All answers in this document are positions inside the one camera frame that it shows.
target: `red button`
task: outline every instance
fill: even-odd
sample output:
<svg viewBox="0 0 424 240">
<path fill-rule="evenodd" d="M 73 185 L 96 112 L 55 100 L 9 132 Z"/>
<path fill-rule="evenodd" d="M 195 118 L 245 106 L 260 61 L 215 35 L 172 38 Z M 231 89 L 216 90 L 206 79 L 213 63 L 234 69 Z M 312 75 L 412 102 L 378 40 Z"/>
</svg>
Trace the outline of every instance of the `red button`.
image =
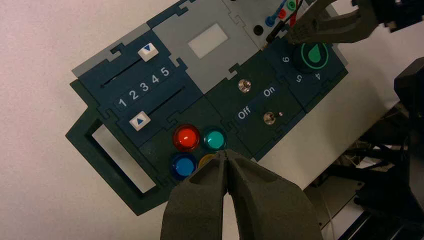
<svg viewBox="0 0 424 240">
<path fill-rule="evenodd" d="M 199 145 L 199 130 L 193 125 L 179 126 L 173 134 L 173 144 L 181 152 L 190 152 Z"/>
</svg>

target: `screw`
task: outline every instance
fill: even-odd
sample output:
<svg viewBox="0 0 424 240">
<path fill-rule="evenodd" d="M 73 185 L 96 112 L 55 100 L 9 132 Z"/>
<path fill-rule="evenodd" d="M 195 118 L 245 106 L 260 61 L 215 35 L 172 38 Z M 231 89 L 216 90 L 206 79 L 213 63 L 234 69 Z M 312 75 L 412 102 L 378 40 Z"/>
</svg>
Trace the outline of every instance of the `screw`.
<svg viewBox="0 0 424 240">
<path fill-rule="evenodd" d="M 238 89 L 242 92 L 242 93 L 247 93 L 251 90 L 252 87 L 252 83 L 248 80 L 242 79 L 238 82 Z"/>
</svg>

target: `teal button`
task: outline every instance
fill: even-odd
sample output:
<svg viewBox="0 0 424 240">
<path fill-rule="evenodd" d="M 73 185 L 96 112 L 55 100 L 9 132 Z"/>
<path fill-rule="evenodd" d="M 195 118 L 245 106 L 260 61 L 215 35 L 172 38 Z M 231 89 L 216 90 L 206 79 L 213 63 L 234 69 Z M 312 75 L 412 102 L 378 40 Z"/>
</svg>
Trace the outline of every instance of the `teal button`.
<svg viewBox="0 0 424 240">
<path fill-rule="evenodd" d="M 302 44 L 300 55 L 303 62 L 314 70 L 322 69 L 329 61 L 329 51 L 323 43 Z"/>
<path fill-rule="evenodd" d="M 222 148 L 225 144 L 224 135 L 219 131 L 211 131 L 206 136 L 206 144 L 214 150 Z"/>
</svg>

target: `handle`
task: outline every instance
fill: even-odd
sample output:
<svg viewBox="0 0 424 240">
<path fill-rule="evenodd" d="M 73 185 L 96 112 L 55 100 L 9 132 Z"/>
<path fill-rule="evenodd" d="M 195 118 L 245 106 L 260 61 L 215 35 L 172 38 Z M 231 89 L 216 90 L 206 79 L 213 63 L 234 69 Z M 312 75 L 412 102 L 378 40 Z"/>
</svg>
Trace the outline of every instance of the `handle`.
<svg viewBox="0 0 424 240">
<path fill-rule="evenodd" d="M 94 139 L 93 133 L 102 124 L 97 109 L 89 107 L 66 134 L 66 138 L 136 215 L 167 201 L 172 184 L 163 186 L 153 179 L 156 186 L 145 193 L 141 192 Z"/>
</svg>

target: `puzzle piece panel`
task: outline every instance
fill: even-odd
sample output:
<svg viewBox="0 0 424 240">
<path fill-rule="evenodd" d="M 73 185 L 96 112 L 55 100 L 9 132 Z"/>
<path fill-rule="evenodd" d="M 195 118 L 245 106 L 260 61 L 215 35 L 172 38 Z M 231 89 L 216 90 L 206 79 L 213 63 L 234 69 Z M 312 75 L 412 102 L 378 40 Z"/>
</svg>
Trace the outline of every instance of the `puzzle piece panel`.
<svg viewBox="0 0 424 240">
<path fill-rule="evenodd" d="M 235 72 L 229 69 L 243 64 L 259 49 L 229 17 L 230 11 L 222 1 L 186 1 L 181 7 L 188 11 L 172 15 L 152 30 L 171 52 L 171 60 L 181 58 L 187 74 L 206 93 L 224 78 L 232 78 Z M 189 44 L 193 42 L 208 49 L 206 54 L 198 54 Z"/>
</svg>

